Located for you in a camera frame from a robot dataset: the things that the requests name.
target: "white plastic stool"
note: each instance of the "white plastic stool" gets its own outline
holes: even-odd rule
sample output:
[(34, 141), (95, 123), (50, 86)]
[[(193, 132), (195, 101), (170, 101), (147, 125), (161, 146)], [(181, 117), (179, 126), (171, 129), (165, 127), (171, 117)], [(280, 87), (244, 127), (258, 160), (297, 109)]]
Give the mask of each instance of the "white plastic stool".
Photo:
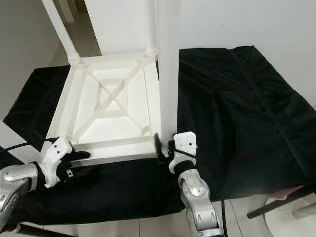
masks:
[(160, 81), (153, 39), (145, 52), (81, 58), (53, 1), (42, 2), (71, 65), (47, 137), (66, 137), (91, 152), (73, 166), (155, 158), (154, 134), (166, 144), (176, 132), (179, 1), (157, 5)]

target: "white wall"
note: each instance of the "white wall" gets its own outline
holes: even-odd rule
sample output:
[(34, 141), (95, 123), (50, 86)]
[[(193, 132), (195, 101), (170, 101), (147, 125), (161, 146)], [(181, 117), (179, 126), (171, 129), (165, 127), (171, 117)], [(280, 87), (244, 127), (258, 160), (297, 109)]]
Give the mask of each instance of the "white wall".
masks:
[[(144, 51), (145, 0), (86, 0), (102, 54)], [(181, 48), (255, 45), (316, 106), (316, 1), (181, 0)]]
[(40, 0), (0, 1), (0, 120), (35, 68), (46, 67), (59, 44)]

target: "black cable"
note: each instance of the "black cable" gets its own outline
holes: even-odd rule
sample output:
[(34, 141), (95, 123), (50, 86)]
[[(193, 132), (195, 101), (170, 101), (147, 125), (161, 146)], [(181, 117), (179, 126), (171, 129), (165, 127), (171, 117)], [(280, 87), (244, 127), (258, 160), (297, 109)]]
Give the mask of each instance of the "black cable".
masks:
[(190, 153), (187, 153), (187, 152), (184, 152), (184, 151), (181, 151), (181, 150), (178, 150), (178, 149), (174, 149), (175, 152), (179, 152), (179, 153), (182, 153), (186, 156), (189, 156), (189, 157), (192, 157), (192, 158), (196, 158), (194, 155), (190, 154)]
[[(47, 141), (50, 141), (51, 143), (54, 143), (58, 138), (46, 138), (44, 139), (43, 141), (47, 142)], [(18, 148), (18, 147), (23, 147), (23, 146), (27, 146), (27, 145), (30, 145), (30, 142), (25, 142), (25, 143), (21, 143), (21, 144), (18, 144), (18, 145), (15, 145), (15, 146), (12, 146), (12, 147), (7, 147), (5, 149), (2, 149), (0, 151), (0, 153), (2, 152), (7, 152), (7, 151), (10, 151), (12, 149), (15, 149), (15, 148)]]
[(228, 237), (227, 227), (226, 227), (225, 200), (223, 198), (221, 198), (221, 206), (222, 206), (222, 219), (223, 219), (224, 236)]

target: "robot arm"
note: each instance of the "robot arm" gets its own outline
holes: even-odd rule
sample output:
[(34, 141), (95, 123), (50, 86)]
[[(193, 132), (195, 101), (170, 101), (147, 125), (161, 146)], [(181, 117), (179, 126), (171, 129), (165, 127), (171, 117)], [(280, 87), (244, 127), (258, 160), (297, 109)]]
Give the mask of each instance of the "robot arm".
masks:
[(210, 201), (210, 189), (195, 169), (196, 136), (192, 132), (178, 133), (168, 144), (167, 158), (155, 135), (157, 156), (161, 163), (169, 163), (171, 173), (178, 175), (181, 200), (186, 207), (192, 237), (223, 237), (224, 233)]
[[(13, 165), (0, 170), (0, 233), (23, 193), (51, 188), (72, 176), (70, 160), (75, 153), (66, 139), (58, 138), (48, 148), (41, 163)], [(80, 158), (90, 155), (88, 152), (80, 153), (83, 153)]]

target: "metal pole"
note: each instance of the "metal pole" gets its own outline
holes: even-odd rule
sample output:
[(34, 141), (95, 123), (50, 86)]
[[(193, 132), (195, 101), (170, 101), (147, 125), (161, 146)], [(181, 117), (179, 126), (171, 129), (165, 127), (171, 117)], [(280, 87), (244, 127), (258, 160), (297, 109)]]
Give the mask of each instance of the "metal pole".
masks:
[(156, 43), (156, 15), (154, 0), (145, 1), (145, 19), (146, 19), (146, 52), (151, 54), (157, 52)]
[(255, 218), (257, 216), (263, 215), (267, 213), (268, 211), (272, 211), (274, 209), (277, 209), (278, 207), (284, 206), (290, 202), (293, 202), (297, 199), (300, 199), (308, 194), (313, 193), (313, 191), (309, 188), (309, 186), (301, 187), (300, 189), (294, 191), (290, 195), (287, 196), (287, 199), (284, 201), (273, 201), (269, 203), (268, 205), (264, 205), (263, 207), (258, 208), (257, 210), (254, 210), (252, 212), (249, 212), (247, 214), (247, 217), (249, 219)]

